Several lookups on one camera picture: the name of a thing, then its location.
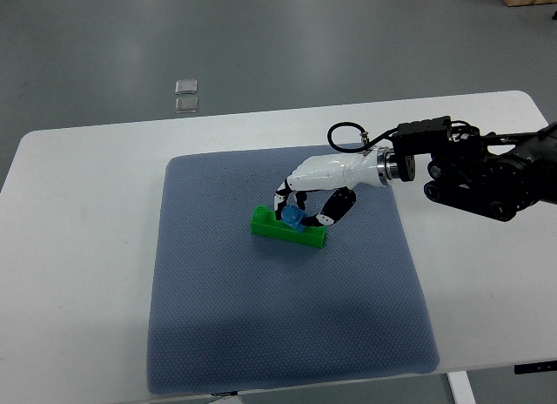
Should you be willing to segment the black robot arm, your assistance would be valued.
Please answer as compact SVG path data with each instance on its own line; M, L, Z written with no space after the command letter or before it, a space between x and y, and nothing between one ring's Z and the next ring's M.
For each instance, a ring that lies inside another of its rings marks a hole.
M415 176L415 156L430 155L424 193L432 202L507 222L540 201L556 201L555 124L483 135L444 116L402 123L387 138L405 182Z

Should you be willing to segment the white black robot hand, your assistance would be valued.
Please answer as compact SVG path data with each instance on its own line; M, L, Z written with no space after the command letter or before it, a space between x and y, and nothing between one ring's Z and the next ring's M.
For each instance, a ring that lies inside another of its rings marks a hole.
M320 212L304 216L299 221L302 226L331 226L354 206L354 187L360 184L387 186L390 180L398 177L393 151L387 147L374 147L366 155L340 153L309 157L285 178L275 192L275 219L282 219L282 211L292 193L298 209L304 211L309 192L332 190L333 194Z

